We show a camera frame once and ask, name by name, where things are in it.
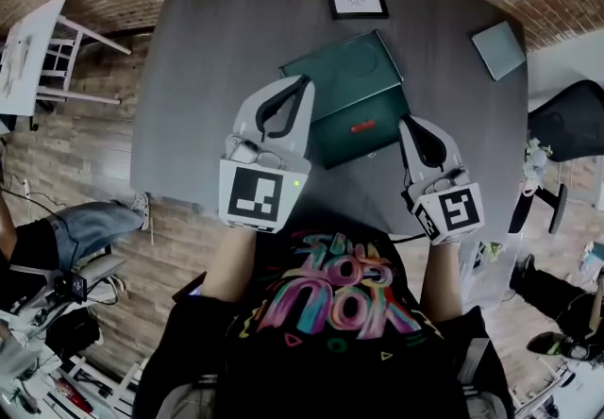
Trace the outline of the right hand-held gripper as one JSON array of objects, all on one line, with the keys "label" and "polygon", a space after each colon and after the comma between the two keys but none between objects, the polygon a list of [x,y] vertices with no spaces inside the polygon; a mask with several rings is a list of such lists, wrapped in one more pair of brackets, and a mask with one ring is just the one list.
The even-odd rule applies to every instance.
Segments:
[{"label": "right hand-held gripper", "polygon": [[[477,182],[462,165],[455,141],[430,121],[406,114],[399,121],[409,186],[402,193],[430,242],[458,243],[484,225]],[[428,182],[426,175],[443,175]]]}]

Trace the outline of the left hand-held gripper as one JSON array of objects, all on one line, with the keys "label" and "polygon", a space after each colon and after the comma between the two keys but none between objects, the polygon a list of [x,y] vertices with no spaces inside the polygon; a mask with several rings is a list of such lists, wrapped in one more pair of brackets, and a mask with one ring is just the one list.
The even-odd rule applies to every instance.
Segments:
[{"label": "left hand-held gripper", "polygon": [[[247,97],[220,160],[219,217],[230,226],[279,232],[310,175],[305,158],[315,86],[307,75],[278,79]],[[266,122],[290,99],[284,127]]]}]

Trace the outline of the dark green tool case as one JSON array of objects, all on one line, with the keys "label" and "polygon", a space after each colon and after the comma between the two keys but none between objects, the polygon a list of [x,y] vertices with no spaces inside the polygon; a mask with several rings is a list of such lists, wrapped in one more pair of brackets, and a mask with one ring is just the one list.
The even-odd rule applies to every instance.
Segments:
[{"label": "dark green tool case", "polygon": [[[399,73],[376,30],[326,46],[279,67],[281,76],[307,75],[315,86],[310,160],[331,169],[399,140],[398,122],[410,112]],[[350,127],[374,120],[373,128]]]}]

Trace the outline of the person's right forearm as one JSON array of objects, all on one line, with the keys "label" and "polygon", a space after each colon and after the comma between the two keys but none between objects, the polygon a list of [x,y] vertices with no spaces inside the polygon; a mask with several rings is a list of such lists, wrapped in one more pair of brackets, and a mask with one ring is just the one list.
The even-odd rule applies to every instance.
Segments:
[{"label": "person's right forearm", "polygon": [[420,305],[432,323],[462,316],[460,245],[432,244],[424,273]]}]

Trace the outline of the person's left forearm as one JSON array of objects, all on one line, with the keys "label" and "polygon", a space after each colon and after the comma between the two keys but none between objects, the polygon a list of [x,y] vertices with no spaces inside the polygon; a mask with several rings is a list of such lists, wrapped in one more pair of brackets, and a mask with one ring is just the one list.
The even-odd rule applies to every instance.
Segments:
[{"label": "person's left forearm", "polygon": [[231,227],[219,245],[202,284],[201,295],[223,302],[239,302],[253,274],[257,232]]}]

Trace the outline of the white flower bunch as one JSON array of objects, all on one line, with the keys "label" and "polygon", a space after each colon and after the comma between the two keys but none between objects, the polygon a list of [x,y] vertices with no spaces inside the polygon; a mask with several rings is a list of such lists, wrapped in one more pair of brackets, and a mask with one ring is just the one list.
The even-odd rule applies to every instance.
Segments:
[{"label": "white flower bunch", "polygon": [[480,242],[478,245],[478,257],[481,260],[497,261],[503,252],[505,245],[498,242]]},{"label": "white flower bunch", "polygon": [[549,145],[542,145],[537,138],[531,138],[526,142],[523,174],[526,181],[541,181],[545,166],[552,149]]}]

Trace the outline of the grey square tile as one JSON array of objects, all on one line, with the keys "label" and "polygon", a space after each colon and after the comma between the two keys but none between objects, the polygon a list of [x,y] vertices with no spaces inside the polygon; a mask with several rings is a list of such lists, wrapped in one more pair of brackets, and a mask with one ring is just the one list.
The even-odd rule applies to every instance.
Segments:
[{"label": "grey square tile", "polygon": [[526,54],[508,22],[491,26],[471,37],[473,45],[494,81],[526,61]]}]

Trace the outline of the black office chair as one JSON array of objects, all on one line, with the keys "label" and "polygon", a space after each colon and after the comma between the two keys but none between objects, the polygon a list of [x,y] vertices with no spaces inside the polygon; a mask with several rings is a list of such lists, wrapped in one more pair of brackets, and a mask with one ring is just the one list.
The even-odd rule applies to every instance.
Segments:
[{"label": "black office chair", "polygon": [[[537,138],[549,145],[547,162],[563,163],[574,159],[604,156],[604,89],[593,80],[580,80],[559,92],[528,115],[528,140]],[[534,198],[553,209],[548,232],[554,234],[562,222],[568,200],[568,187],[561,183],[556,193],[539,183],[526,181],[515,206],[509,232],[524,226]]]}]

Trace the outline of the person's black printed t-shirt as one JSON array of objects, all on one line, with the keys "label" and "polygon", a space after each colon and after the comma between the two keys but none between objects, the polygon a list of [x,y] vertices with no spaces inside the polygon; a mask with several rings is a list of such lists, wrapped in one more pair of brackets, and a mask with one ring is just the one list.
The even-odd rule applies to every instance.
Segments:
[{"label": "person's black printed t-shirt", "polygon": [[432,323],[394,244],[329,221],[257,233],[236,303],[174,305],[132,419],[513,419],[479,309]]}]

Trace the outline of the white side table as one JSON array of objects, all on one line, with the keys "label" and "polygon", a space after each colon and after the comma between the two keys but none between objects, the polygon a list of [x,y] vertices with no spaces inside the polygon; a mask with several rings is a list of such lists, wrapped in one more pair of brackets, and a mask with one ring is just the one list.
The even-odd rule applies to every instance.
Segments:
[{"label": "white side table", "polygon": [[0,60],[0,114],[32,116],[46,50],[66,0],[51,0],[14,24]]}]

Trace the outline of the black picture frame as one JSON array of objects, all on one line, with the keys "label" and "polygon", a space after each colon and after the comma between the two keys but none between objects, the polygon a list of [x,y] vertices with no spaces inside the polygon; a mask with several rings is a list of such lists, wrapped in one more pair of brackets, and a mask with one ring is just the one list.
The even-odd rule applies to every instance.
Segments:
[{"label": "black picture frame", "polygon": [[388,19],[385,0],[327,0],[333,20]]}]

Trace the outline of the white wooden chair frame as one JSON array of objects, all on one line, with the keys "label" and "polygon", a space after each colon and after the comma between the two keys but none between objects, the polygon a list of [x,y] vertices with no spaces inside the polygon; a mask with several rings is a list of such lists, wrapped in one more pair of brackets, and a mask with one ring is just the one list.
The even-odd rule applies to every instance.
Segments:
[{"label": "white wooden chair frame", "polygon": [[52,105],[53,103],[79,100],[104,105],[119,106],[121,100],[118,97],[102,97],[73,92],[70,90],[73,72],[82,41],[85,37],[94,42],[112,48],[125,55],[130,55],[131,50],[116,41],[110,40],[84,25],[75,23],[65,16],[57,18],[57,25],[65,26],[75,32],[73,38],[54,38],[49,40],[45,57],[42,63],[40,81],[36,94],[36,101],[41,104]]}]

